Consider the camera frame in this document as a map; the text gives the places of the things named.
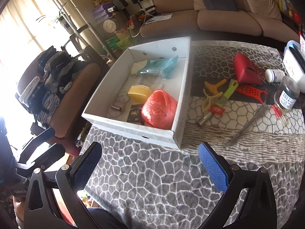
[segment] cable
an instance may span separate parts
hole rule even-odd
[[[144,11],[145,18],[144,18],[144,22],[143,22],[142,26],[140,27],[139,32],[137,33],[136,36],[133,36],[133,35],[132,35],[132,28],[130,27],[130,35],[131,35],[133,38],[137,37],[137,36],[140,34],[140,30],[141,30],[141,28],[144,26],[144,24],[145,24],[145,22],[146,22],[146,21],[145,21],[145,20],[146,20],[146,15],[149,15],[149,16],[152,16],[152,17],[156,17],[156,16],[154,16],[154,15],[151,15],[151,14],[147,13],[146,10],[143,9],[143,8],[141,8],[140,10],[143,10],[143,11]]]
[[[154,16],[154,15],[151,15],[150,13],[147,13],[146,10],[143,9],[143,8],[141,8],[140,10],[143,10],[147,15],[150,15],[150,16],[152,16],[152,17],[156,17],[156,16]]]
[[[130,30],[130,35],[131,35],[133,38],[137,37],[137,36],[140,34],[140,30],[141,30],[141,28],[144,26],[145,20],[146,20],[146,13],[145,13],[145,18],[144,18],[143,24],[142,24],[142,26],[140,27],[139,32],[137,33],[136,36],[133,36],[133,35],[132,35],[132,28],[130,27],[130,29],[129,29],[129,30]]]

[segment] red tag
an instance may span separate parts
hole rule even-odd
[[[217,114],[217,115],[220,115],[222,116],[222,114],[224,113],[225,109],[224,108],[221,108],[217,105],[212,105],[209,109],[209,111],[213,114]]]

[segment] tablecloth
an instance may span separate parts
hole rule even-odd
[[[82,152],[97,141],[103,156],[92,174],[86,191],[128,228],[197,229],[211,213],[222,193],[217,191],[200,162],[197,146],[208,142],[230,163],[242,169],[265,167],[271,178],[278,216],[278,228],[289,218],[298,199],[304,172],[304,118],[301,102],[286,114],[283,127],[268,110],[232,146],[224,144],[253,117],[259,102],[235,94],[222,117],[214,116],[204,127],[196,125],[202,116],[204,81],[234,78],[234,56],[241,52],[262,69],[282,69],[276,49],[232,41],[195,41],[194,73],[190,108],[180,150],[147,144],[92,127]],[[278,84],[260,86],[273,102]],[[227,224],[238,215],[246,195],[241,192]]]

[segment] green basket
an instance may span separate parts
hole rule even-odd
[[[111,50],[116,50],[118,49],[118,42],[120,41],[120,39],[118,37],[113,37],[111,39],[106,40],[106,43],[108,44],[108,46],[111,48]],[[100,46],[100,50],[103,54],[106,54],[106,50],[103,46]]]
[[[126,50],[128,47],[133,46],[133,43],[130,40],[130,36],[118,42],[117,46],[122,50]]]

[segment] person's leg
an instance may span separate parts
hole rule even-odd
[[[88,211],[103,229],[128,229],[126,225],[102,208],[88,208]]]

